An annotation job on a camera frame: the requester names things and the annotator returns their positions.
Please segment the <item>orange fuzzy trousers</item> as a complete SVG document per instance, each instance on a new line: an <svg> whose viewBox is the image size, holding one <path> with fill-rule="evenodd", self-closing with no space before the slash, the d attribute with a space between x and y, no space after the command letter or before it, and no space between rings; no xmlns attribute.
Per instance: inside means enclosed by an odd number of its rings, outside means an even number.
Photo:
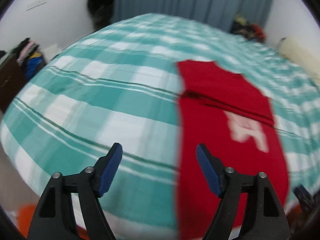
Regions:
<svg viewBox="0 0 320 240"><path fill-rule="evenodd" d="M20 233L27 238L30 224L36 209L36 204L27 204L19 208L17 213L17 225Z"/></svg>

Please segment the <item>clothes pile far corner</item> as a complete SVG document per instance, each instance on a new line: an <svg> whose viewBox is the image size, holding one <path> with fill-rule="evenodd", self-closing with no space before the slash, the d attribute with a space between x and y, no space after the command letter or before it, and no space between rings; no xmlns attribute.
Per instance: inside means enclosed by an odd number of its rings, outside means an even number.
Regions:
<svg viewBox="0 0 320 240"><path fill-rule="evenodd" d="M241 15L235 15L229 32L234 35L241 35L249 41L264 43L266 40L263 29L259 25L249 22Z"/></svg>

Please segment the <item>black bag by wall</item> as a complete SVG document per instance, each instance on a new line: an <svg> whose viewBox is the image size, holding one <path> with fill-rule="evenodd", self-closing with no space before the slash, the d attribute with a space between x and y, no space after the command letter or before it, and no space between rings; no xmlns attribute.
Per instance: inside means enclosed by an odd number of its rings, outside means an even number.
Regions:
<svg viewBox="0 0 320 240"><path fill-rule="evenodd" d="M93 21L94 29L100 30L111 24L114 0L87 0L87 9Z"/></svg>

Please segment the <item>teal white plaid bedspread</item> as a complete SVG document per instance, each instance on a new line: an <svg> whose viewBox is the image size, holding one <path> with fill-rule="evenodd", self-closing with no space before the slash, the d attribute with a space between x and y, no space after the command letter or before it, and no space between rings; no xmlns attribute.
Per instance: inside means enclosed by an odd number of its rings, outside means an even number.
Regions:
<svg viewBox="0 0 320 240"><path fill-rule="evenodd" d="M271 99L290 187L319 189L319 87L275 50L206 24L145 14L84 37L14 98L1 143L38 195L51 175L93 165L113 143L124 156L100 203L121 239L177 239L174 208L183 90L175 66L216 61Z"/></svg>

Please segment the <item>red knit sweater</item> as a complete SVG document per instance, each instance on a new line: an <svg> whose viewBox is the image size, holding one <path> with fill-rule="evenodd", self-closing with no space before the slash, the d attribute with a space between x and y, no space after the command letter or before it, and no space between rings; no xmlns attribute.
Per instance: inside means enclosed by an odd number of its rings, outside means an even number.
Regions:
<svg viewBox="0 0 320 240"><path fill-rule="evenodd" d="M201 143L240 173L265 172L284 204L289 175L268 98L241 74L215 62L187 60L177 67L184 81L178 101L183 130L177 186L180 238L204 236L219 204L197 161Z"/></svg>

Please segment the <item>cream pillow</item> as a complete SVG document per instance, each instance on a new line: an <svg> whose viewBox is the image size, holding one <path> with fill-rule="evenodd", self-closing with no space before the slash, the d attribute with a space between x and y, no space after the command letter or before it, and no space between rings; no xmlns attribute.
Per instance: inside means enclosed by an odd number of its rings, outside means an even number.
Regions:
<svg viewBox="0 0 320 240"><path fill-rule="evenodd" d="M319 57L313 56L291 37L281 39L278 43L278 52L291 62L300 65L312 81L319 86Z"/></svg>

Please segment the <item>clothes pile on dresser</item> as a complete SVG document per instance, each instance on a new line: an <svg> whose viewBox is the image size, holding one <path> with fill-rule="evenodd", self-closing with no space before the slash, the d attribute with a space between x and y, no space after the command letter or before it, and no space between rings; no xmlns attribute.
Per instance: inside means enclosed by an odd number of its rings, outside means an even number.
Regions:
<svg viewBox="0 0 320 240"><path fill-rule="evenodd" d="M14 47L11 53L15 56L16 62L27 81L32 79L47 64L40 45L29 37Z"/></svg>

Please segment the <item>blue-grey curtain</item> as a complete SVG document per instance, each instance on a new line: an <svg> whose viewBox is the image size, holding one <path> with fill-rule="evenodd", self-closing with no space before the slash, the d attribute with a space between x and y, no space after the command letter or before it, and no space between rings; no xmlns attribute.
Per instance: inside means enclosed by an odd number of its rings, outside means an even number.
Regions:
<svg viewBox="0 0 320 240"><path fill-rule="evenodd" d="M272 0L115 0L112 21L159 13L230 31L237 15L264 26L271 4Z"/></svg>

